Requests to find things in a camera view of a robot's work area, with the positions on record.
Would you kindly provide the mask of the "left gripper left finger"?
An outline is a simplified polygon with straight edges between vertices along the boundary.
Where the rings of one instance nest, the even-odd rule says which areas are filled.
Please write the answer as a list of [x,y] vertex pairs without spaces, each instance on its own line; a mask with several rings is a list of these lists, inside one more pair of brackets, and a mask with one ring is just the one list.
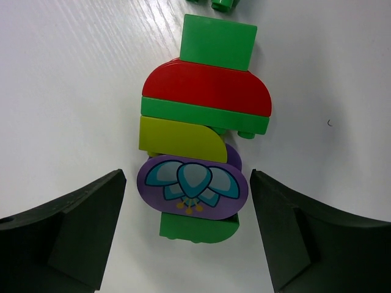
[[1,219],[1,292],[100,290],[126,186],[123,170]]

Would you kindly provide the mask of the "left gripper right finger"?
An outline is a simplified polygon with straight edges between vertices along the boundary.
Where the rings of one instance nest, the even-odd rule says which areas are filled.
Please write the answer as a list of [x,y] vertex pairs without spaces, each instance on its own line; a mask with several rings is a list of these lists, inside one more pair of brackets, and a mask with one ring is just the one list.
[[275,292],[389,292],[390,223],[333,208],[253,170]]

